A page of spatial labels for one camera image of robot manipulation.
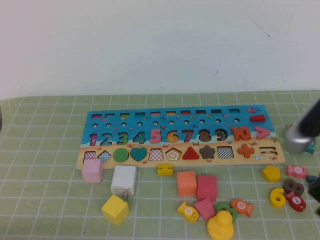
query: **orange cube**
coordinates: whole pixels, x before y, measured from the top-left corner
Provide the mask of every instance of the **orange cube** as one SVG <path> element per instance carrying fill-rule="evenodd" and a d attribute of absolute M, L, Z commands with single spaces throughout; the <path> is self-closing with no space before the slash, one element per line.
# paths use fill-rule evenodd
<path fill-rule="evenodd" d="M 196 172 L 181 171 L 177 173 L 178 193 L 180 197 L 196 196 Z"/>

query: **green grid mat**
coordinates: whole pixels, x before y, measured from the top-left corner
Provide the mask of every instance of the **green grid mat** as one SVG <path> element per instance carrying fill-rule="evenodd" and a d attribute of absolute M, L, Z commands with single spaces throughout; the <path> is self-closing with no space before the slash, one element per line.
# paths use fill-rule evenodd
<path fill-rule="evenodd" d="M 299 119 L 320 98 L 320 91 L 245 93 L 42 96 L 0 101 L 0 240 L 153 240 L 210 239 L 207 222 L 189 223 L 177 214 L 186 200 L 180 198 L 176 175 L 158 176 L 155 168 L 138 169 L 135 194 L 128 199 L 130 213 L 119 227 L 101 213 L 111 196 L 113 170 L 104 170 L 102 184 L 85 184 L 76 170 L 78 150 L 88 111 L 144 109 L 235 104 L 265 104 L 280 143 L 284 126 Z M 291 156 L 286 164 L 320 170 L 320 144 L 315 154 Z M 285 165 L 281 168 L 286 178 Z M 197 175 L 218 178 L 218 198 L 240 198 L 254 204 L 251 218 L 240 215 L 234 225 L 235 240 L 318 240 L 319 204 L 305 193 L 304 212 L 289 204 L 282 209 L 269 204 L 273 188 L 262 177 L 263 165 L 175 167 L 175 172 L 194 170 Z M 306 183 L 295 178 L 308 189 Z"/>

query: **red plus sign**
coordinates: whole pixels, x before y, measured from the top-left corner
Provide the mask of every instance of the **red plus sign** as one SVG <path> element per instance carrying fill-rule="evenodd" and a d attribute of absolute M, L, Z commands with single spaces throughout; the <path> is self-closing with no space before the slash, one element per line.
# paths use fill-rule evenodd
<path fill-rule="evenodd" d="M 250 158 L 250 154 L 254 153 L 255 149 L 253 147 L 248 147 L 246 143 L 242 144 L 242 146 L 238 148 L 238 154 L 243 154 L 246 159 Z"/>

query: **pink number 2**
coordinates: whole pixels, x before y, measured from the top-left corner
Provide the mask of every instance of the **pink number 2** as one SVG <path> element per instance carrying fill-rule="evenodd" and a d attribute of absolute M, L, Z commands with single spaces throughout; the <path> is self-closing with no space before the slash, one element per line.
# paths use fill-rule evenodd
<path fill-rule="evenodd" d="M 161 130 L 160 129 L 152 129 L 150 136 L 151 144 L 158 144 L 161 142 Z"/>

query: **number puzzle board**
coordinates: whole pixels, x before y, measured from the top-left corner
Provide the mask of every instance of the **number puzzle board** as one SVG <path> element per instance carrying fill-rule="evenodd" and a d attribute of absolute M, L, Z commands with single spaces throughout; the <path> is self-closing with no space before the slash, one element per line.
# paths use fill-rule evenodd
<path fill-rule="evenodd" d="M 251 121 L 252 116 L 260 115 L 265 121 Z M 270 134 L 257 139 L 256 127 Z M 77 169 L 94 158 L 101 159 L 104 169 L 116 165 L 155 167 L 159 163 L 209 166 L 285 161 L 264 105 L 90 111 Z"/>

